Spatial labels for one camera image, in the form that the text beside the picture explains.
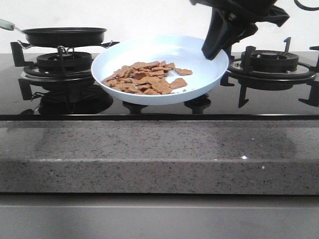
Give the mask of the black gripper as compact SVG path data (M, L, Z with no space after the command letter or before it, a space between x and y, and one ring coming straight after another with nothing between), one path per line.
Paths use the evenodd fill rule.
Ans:
M191 4L212 7L211 21L202 53L213 60L221 50L255 34L257 22L282 26L289 15L274 0L192 0Z

